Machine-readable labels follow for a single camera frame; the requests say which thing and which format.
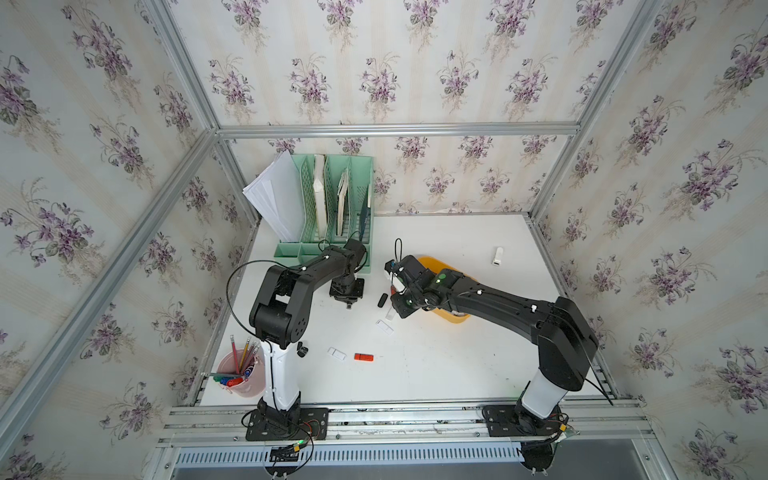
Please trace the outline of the yellow plastic storage box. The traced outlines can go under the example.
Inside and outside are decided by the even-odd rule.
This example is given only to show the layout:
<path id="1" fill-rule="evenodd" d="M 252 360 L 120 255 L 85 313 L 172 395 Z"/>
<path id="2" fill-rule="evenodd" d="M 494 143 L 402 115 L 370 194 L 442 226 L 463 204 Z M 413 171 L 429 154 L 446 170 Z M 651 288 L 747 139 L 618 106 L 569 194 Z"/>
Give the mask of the yellow plastic storage box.
<path id="1" fill-rule="evenodd" d="M 423 308 L 436 310 L 439 316 L 452 323 L 465 321 L 469 313 L 458 301 L 476 291 L 478 282 L 432 256 L 419 256 L 417 260 L 424 267 L 418 279 Z"/>

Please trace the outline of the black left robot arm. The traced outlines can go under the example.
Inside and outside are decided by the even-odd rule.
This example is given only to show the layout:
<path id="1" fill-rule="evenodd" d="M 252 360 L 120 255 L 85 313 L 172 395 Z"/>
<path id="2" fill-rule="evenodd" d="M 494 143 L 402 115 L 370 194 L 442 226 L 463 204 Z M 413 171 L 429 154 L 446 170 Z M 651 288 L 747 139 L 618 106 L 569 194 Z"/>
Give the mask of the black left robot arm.
<path id="1" fill-rule="evenodd" d="M 365 280 L 357 274 L 368 260 L 368 249 L 359 240 L 330 245 L 312 259 L 296 266 L 276 260 L 247 261 L 234 269 L 267 264 L 248 320 L 235 322 L 261 343 L 265 360 L 265 391 L 258 410 L 284 423 L 298 415 L 301 393 L 289 363 L 306 332 L 315 291 L 329 285 L 329 295 L 350 308 L 363 297 Z"/>

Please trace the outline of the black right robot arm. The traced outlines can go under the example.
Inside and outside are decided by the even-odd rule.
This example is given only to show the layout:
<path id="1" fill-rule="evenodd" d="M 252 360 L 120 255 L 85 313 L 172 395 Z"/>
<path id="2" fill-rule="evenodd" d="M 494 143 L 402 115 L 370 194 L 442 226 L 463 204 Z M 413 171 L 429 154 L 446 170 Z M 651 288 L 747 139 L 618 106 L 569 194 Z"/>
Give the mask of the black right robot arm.
<path id="1" fill-rule="evenodd" d="M 424 247 L 414 254 L 374 256 L 372 267 L 393 281 L 397 315 L 428 321 L 424 335 L 447 339 L 429 358 L 426 389 L 437 398 L 515 396 L 532 416 L 547 417 L 569 393 L 585 386 L 598 342 L 576 304 L 562 296 L 530 299 L 541 283 L 532 270 L 489 263 L 491 244 L 477 240 Z M 428 320 L 445 314 L 461 325 Z"/>

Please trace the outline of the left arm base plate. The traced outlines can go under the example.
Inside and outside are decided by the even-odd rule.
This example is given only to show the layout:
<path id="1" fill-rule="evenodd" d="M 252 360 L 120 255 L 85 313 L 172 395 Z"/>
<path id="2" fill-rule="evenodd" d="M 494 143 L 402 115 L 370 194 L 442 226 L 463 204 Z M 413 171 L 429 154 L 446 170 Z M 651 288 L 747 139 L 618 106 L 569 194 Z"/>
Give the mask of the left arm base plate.
<path id="1" fill-rule="evenodd" d="M 288 410 L 277 410 L 260 400 L 241 417 L 247 441 L 324 440 L 329 425 L 327 408 L 308 408 L 296 402 Z"/>

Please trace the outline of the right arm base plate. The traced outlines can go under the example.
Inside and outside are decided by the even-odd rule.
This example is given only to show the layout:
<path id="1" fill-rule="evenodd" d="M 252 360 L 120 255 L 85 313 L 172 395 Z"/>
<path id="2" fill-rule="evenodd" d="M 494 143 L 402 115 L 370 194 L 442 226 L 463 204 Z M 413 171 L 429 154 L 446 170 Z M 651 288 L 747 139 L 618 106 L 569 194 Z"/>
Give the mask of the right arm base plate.
<path id="1" fill-rule="evenodd" d="M 514 405 L 485 405 L 481 414 L 491 437 L 557 438 L 567 429 L 569 421 L 559 406 L 541 419 L 526 410 L 520 401 Z"/>

